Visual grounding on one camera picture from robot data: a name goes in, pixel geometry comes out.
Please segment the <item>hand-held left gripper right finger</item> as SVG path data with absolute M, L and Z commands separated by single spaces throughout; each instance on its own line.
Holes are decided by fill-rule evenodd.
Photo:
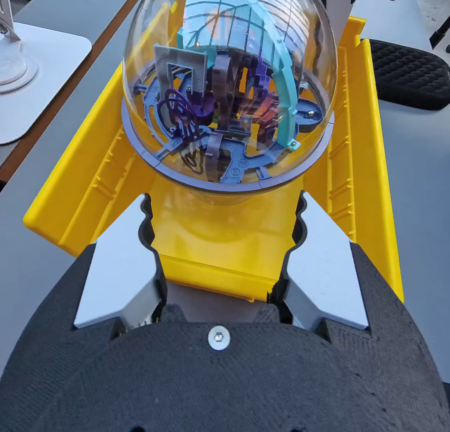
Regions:
M 369 326 L 352 254 L 352 241 L 302 190 L 292 233 L 294 246 L 286 252 L 269 303 L 280 317 L 292 317 L 296 327 L 316 331 L 323 320 L 357 330 Z

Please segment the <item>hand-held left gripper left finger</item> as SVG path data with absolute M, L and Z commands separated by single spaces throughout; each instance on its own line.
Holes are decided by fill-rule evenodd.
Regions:
M 148 193 L 139 195 L 97 238 L 74 320 L 78 329 L 119 318 L 126 330 L 159 321 L 167 303 Z

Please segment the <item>yellow plastic bin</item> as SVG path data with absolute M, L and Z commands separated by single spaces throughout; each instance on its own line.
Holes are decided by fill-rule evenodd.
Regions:
M 294 245 L 301 190 L 362 247 L 404 301 L 371 44 L 365 20 L 347 17 L 337 48 L 332 136 L 318 161 L 277 190 L 209 203 L 158 175 L 121 124 L 122 63 L 36 194 L 24 226 L 77 257 L 141 193 L 149 193 L 166 277 L 248 301 L 266 299 Z

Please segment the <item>clear plastic maze ball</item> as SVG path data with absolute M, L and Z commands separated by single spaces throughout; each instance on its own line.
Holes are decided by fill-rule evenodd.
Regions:
M 337 70 L 321 0 L 141 0 L 122 61 L 122 124 L 158 175 L 237 203 L 318 161 Z

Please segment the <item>black mesh pad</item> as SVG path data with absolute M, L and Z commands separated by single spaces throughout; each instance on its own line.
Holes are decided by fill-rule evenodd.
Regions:
M 425 111 L 450 103 L 450 68 L 424 50 L 368 39 L 378 100 Z

